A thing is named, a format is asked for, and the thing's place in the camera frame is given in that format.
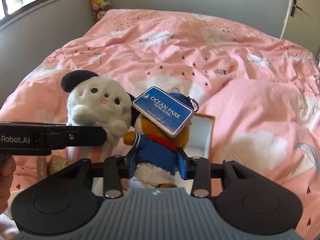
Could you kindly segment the person's left hand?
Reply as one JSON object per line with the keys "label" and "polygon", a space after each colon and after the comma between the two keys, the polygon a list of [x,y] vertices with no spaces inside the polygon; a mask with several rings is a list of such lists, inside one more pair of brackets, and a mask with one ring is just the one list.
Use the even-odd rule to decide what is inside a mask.
{"label": "person's left hand", "polygon": [[12,185],[14,172],[16,170],[16,161],[10,156],[1,167],[0,179],[0,213],[3,213],[8,207],[10,197],[10,188]]}

